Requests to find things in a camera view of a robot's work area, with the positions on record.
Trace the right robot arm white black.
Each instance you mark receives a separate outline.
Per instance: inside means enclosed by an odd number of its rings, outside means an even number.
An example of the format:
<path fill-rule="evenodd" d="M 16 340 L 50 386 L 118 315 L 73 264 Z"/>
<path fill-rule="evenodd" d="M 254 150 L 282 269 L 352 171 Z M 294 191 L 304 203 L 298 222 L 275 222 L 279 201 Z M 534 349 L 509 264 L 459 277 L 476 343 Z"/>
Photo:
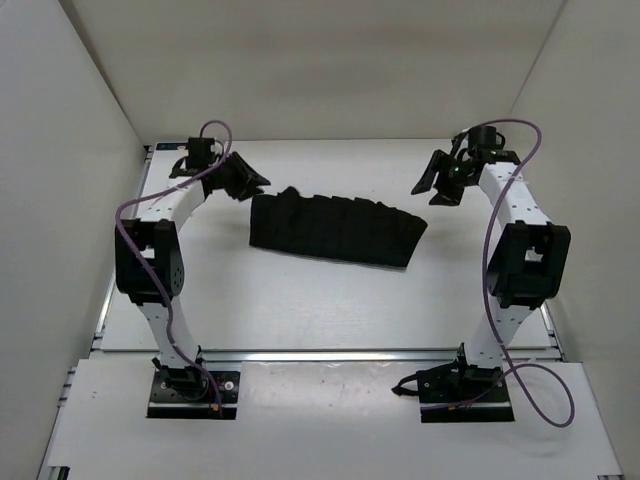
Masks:
<path fill-rule="evenodd" d="M 557 295 L 571 241 L 569 229 L 543 213 L 512 151 L 477 150 L 461 160 L 442 150 L 433 153 L 412 192 L 436 192 L 431 204 L 457 206 L 466 188 L 477 186 L 492 206 L 482 253 L 485 314 L 470 341 L 459 347 L 449 391 L 471 400 L 501 373 L 503 350 L 524 321 Z"/>

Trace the aluminium rail front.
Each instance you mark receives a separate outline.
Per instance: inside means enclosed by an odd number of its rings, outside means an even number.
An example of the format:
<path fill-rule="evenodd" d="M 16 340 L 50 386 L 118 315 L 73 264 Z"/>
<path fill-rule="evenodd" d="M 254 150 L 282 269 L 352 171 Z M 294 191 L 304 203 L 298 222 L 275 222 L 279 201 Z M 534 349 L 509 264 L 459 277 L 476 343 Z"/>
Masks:
<path fill-rule="evenodd" d="M 138 359 L 151 360 L 156 353 L 145 350 L 92 349 L 90 359 Z M 239 362 L 449 362 L 455 350 L 205 350 L 203 357 L 208 363 Z M 560 361 L 558 348 L 516 349 L 510 351 L 514 360 Z"/>

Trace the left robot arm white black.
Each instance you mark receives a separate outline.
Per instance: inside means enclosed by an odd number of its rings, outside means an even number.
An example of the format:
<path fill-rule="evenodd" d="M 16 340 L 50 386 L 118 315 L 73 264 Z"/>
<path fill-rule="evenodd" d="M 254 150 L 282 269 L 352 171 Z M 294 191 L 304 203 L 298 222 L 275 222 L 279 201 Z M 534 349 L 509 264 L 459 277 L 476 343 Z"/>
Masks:
<path fill-rule="evenodd" d="M 188 398 L 203 395 L 212 380 L 201 348 L 189 332 L 180 302 L 185 267 L 179 232 L 216 190 L 239 202 L 263 192 L 271 182 L 236 152 L 211 154 L 198 165 L 182 157 L 169 171 L 165 188 L 138 202 L 138 215 L 116 213 L 116 286 L 146 318 L 159 354 L 153 363 L 161 380 Z"/>

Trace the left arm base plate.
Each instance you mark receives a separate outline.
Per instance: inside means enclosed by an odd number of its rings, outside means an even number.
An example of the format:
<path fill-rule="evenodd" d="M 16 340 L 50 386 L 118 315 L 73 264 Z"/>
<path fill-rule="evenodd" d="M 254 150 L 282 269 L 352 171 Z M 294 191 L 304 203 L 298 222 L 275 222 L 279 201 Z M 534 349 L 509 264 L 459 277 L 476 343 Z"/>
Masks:
<path fill-rule="evenodd" d="M 210 370 L 220 395 L 208 378 L 193 367 L 169 369 L 156 366 L 146 417 L 149 419 L 235 420 L 241 372 Z"/>

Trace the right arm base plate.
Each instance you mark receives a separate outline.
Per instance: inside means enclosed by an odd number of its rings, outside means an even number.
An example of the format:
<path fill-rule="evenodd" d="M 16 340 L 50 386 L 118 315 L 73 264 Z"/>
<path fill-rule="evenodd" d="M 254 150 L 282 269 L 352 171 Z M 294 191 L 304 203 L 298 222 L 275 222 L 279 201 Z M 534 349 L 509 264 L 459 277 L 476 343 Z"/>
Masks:
<path fill-rule="evenodd" d="M 504 382 L 463 379 L 452 364 L 418 370 L 402 378 L 391 391 L 416 397 L 423 424 L 508 423 L 515 420 Z"/>

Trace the black pleated skirt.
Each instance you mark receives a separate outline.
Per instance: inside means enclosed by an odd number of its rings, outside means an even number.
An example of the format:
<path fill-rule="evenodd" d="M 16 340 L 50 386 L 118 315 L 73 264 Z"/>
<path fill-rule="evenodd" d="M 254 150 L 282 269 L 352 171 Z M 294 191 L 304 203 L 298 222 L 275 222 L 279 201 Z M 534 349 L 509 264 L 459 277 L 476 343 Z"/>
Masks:
<path fill-rule="evenodd" d="M 303 197 L 288 187 L 253 198 L 249 244 L 341 262 L 404 269 L 428 224 L 363 198 Z"/>

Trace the left blue table label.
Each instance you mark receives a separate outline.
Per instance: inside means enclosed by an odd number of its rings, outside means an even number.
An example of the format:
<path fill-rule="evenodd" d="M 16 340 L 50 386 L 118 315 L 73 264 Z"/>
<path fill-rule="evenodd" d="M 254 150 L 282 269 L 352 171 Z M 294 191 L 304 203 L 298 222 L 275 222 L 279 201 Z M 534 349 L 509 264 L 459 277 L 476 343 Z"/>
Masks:
<path fill-rule="evenodd" d="M 186 142 L 158 142 L 155 146 L 157 151 L 179 151 L 186 150 Z"/>

